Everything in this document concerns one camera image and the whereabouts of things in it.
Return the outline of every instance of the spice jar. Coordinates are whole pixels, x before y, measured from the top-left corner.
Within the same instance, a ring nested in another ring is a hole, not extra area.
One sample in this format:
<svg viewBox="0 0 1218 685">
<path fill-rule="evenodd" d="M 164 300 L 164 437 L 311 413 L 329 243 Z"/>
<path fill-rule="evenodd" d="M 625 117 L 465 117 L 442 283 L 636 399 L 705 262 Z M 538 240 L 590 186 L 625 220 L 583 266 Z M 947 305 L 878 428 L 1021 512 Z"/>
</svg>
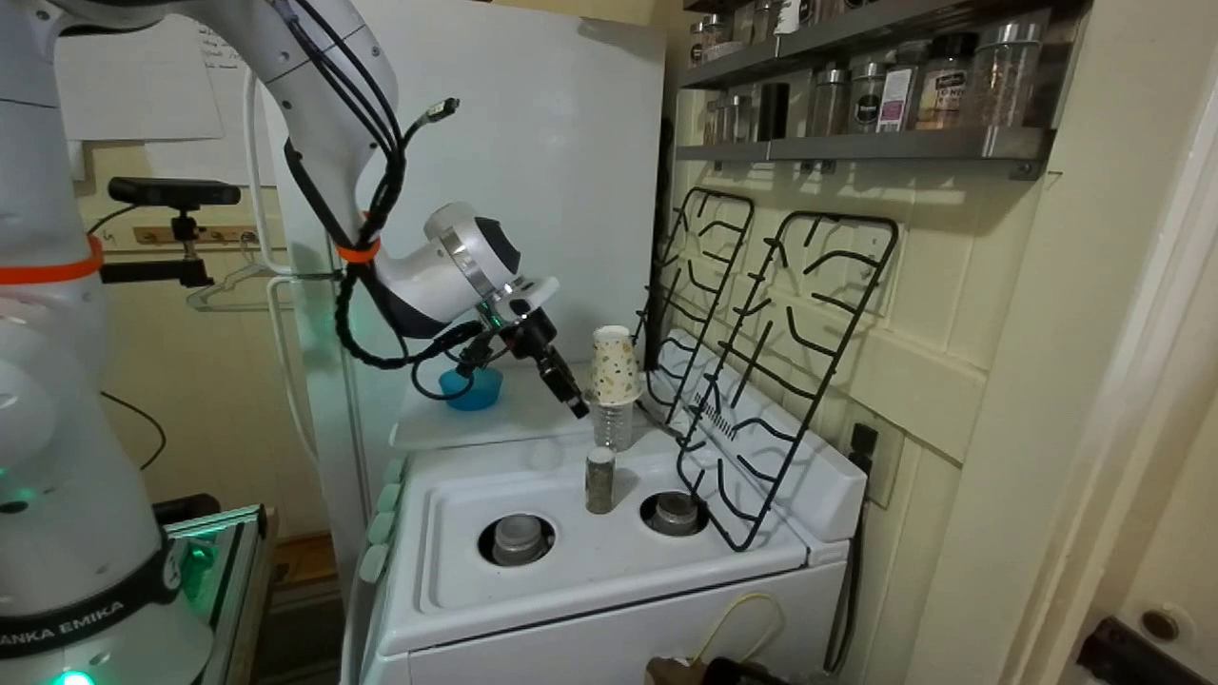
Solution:
<svg viewBox="0 0 1218 685">
<path fill-rule="evenodd" d="M 809 25 L 830 25 L 847 13 L 847 0 L 809 0 Z"/>
<path fill-rule="evenodd" d="M 835 138 L 842 131 L 847 131 L 847 69 L 828 66 L 810 88 L 809 138 Z"/>
<path fill-rule="evenodd" d="M 724 140 L 724 94 L 710 94 L 702 110 L 702 140 L 721 145 Z"/>
<path fill-rule="evenodd" d="M 927 51 L 927 78 L 918 98 L 918 131 L 955 131 L 967 116 L 967 79 L 980 54 L 980 35 L 938 35 Z"/>
<path fill-rule="evenodd" d="M 763 85 L 759 140 L 790 138 L 790 94 L 792 94 L 792 85 L 785 79 Z"/>
<path fill-rule="evenodd" d="M 923 88 L 923 45 L 903 45 L 885 54 L 885 93 L 878 93 L 878 116 L 876 132 L 900 132 L 910 131 L 918 116 L 918 88 Z"/>
<path fill-rule="evenodd" d="M 1040 25 L 1013 21 L 993 30 L 980 58 L 981 127 L 1023 127 L 1040 66 Z"/>
<path fill-rule="evenodd" d="M 748 13 L 755 13 L 755 25 L 750 25 L 750 41 L 768 41 L 774 39 L 774 27 L 777 27 L 777 13 L 780 13 L 780 0 L 755 0 Z"/>
<path fill-rule="evenodd" d="M 780 0 L 774 35 L 796 35 L 804 25 L 804 0 Z"/>
<path fill-rule="evenodd" d="M 724 116 L 727 140 L 759 140 L 759 106 L 748 93 L 735 93 Z"/>
<path fill-rule="evenodd" d="M 876 132 L 878 94 L 885 94 L 885 61 L 871 58 L 856 69 L 853 88 L 851 88 L 851 131 L 853 132 Z"/>
<path fill-rule="evenodd" d="M 731 21 L 721 13 L 702 21 L 702 54 L 711 61 L 735 39 Z"/>
<path fill-rule="evenodd" d="M 710 21 L 691 25 L 691 61 L 705 61 L 711 41 Z"/>
</svg>

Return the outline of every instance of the gas burner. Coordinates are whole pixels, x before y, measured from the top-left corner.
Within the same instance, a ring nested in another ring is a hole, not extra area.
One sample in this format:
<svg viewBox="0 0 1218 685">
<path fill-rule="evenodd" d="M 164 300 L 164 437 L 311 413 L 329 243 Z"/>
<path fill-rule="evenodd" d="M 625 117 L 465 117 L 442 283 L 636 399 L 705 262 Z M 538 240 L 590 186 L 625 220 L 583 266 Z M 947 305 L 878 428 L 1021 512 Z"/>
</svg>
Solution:
<svg viewBox="0 0 1218 685">
<path fill-rule="evenodd" d="M 664 538 L 696 538 L 711 521 L 710 505 L 691 490 L 658 490 L 645 498 L 640 518 Z"/>
<path fill-rule="evenodd" d="M 555 527 L 535 513 L 509 513 L 481 533 L 481 555 L 497 568 L 528 568 L 555 547 Z"/>
</svg>

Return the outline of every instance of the stovetop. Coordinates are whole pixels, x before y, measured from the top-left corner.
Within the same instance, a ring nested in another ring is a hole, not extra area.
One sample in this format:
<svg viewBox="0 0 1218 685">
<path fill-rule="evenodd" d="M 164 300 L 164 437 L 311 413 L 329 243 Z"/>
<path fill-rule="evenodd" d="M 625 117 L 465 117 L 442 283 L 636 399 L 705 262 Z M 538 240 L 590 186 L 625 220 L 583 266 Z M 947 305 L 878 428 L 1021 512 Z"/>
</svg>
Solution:
<svg viewBox="0 0 1218 685">
<path fill-rule="evenodd" d="M 645 504 L 683 490 L 673 437 L 658 432 L 616 458 L 616 505 L 590 513 L 587 450 L 590 436 L 555 436 L 413 458 L 379 607 L 380 646 L 497 636 L 847 555 L 847 546 L 820 546 L 796 527 L 777 527 L 750 552 L 731 552 L 711 527 L 691 538 L 649 531 Z M 518 568 L 486 555 L 486 531 L 513 513 L 551 531 L 551 547 Z"/>
</svg>

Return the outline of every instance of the black cable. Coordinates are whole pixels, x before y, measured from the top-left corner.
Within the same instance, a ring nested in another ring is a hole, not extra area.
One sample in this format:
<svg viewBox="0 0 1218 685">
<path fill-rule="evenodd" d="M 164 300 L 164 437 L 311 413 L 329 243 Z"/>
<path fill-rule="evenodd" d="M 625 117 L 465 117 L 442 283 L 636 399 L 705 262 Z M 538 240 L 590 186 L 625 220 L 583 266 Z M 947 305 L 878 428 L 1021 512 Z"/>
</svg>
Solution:
<svg viewBox="0 0 1218 685">
<path fill-rule="evenodd" d="M 299 0 L 299 6 L 301 6 L 301 8 L 309 13 L 309 21 L 343 51 L 343 58 L 353 66 L 353 73 L 371 85 L 371 93 L 379 94 L 379 103 L 380 103 L 380 110 L 386 110 L 386 117 L 387 117 L 391 138 L 399 140 L 404 131 L 399 131 L 399 122 L 396 122 L 396 116 L 391 116 L 391 103 L 386 98 L 380 85 L 374 79 L 374 73 L 360 61 L 360 54 L 343 41 L 343 35 L 338 35 L 309 0 Z"/>
<path fill-rule="evenodd" d="M 93 220 L 87 238 L 96 238 L 102 226 L 110 226 L 110 220 L 118 220 L 122 215 L 132 215 L 132 209 L 140 209 L 140 205 L 118 205 L 116 215 Z"/>
<path fill-rule="evenodd" d="M 428 399 L 434 399 L 434 404 L 448 404 L 448 399 L 461 399 L 461 395 L 474 392 L 474 379 L 465 379 L 465 390 L 461 390 L 461 392 L 432 392 L 432 390 L 422 386 L 420 368 L 422 368 L 422 367 L 413 367 L 413 386 L 414 386 L 420 395 L 428 395 Z"/>
<path fill-rule="evenodd" d="M 145 420 L 145 424 L 158 432 L 158 450 L 154 450 L 154 458 L 145 458 L 145 465 L 140 465 L 140 474 L 148 474 L 148 467 L 164 458 L 164 450 L 168 450 L 164 428 L 158 424 L 158 417 L 140 413 L 139 404 L 129 404 L 129 399 L 116 395 L 116 392 L 102 392 L 102 399 L 116 404 L 116 408 L 125 408 L 129 417 Z"/>
<path fill-rule="evenodd" d="M 851 460 L 871 476 L 871 455 L 876 455 L 878 436 L 865 424 L 853 428 L 851 436 Z M 830 646 L 828 646 L 828 672 L 838 675 L 847 665 L 856 612 L 862 612 L 862 587 L 865 587 L 865 513 L 867 498 L 862 504 L 862 521 L 856 533 L 851 538 L 851 561 L 847 561 L 847 579 L 842 579 L 842 598 L 830 627 Z"/>
<path fill-rule="evenodd" d="M 360 127 L 386 154 L 386 173 L 380 173 L 380 184 L 371 200 L 371 209 L 365 209 L 361 226 L 353 233 L 347 233 L 335 220 L 335 215 L 329 209 L 323 195 L 311 186 L 301 154 L 291 150 L 291 173 L 295 173 L 299 186 L 304 192 L 311 215 L 323 220 L 329 238 L 347 252 L 374 252 L 391 205 L 399 202 L 404 181 L 409 181 L 409 145 L 414 140 L 414 132 L 422 127 L 448 117 L 459 110 L 459 98 L 447 98 L 438 110 L 420 116 L 404 132 L 396 122 L 396 110 L 387 106 L 387 94 L 380 93 L 374 73 L 360 61 L 360 54 L 347 45 L 347 39 L 309 0 L 276 0 L 276 8 L 283 17 L 283 25 L 291 27 L 291 35 L 299 39 L 299 45 L 304 51 L 304 58 L 311 61 L 311 69 L 329 79 L 329 88 L 338 94 L 338 103 L 360 117 Z M 319 41 L 304 30 L 299 8 L 335 41 L 335 51 L 360 73 L 361 88 L 353 85 L 353 78 L 347 69 L 338 69 L 330 61 L 330 51 L 319 51 Z M 413 353 L 404 337 L 396 337 L 399 359 L 374 353 L 353 339 L 353 325 L 352 325 L 353 287 L 365 287 L 374 294 L 379 269 L 371 262 L 347 262 L 338 276 L 335 337 L 347 346 L 347 353 L 353 353 L 360 362 L 379 367 L 379 368 L 420 367 L 420 359 L 428 359 L 428 353 Z"/>
</svg>

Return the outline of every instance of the green light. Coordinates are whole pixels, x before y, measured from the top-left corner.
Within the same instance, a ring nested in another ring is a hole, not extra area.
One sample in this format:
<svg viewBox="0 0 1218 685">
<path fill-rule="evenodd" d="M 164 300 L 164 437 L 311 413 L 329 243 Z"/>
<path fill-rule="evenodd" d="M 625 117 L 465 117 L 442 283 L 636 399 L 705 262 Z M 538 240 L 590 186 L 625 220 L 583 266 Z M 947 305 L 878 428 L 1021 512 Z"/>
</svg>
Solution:
<svg viewBox="0 0 1218 685">
<path fill-rule="evenodd" d="M 101 685 L 101 683 L 84 672 L 65 672 L 59 677 L 49 677 L 46 685 Z"/>
</svg>

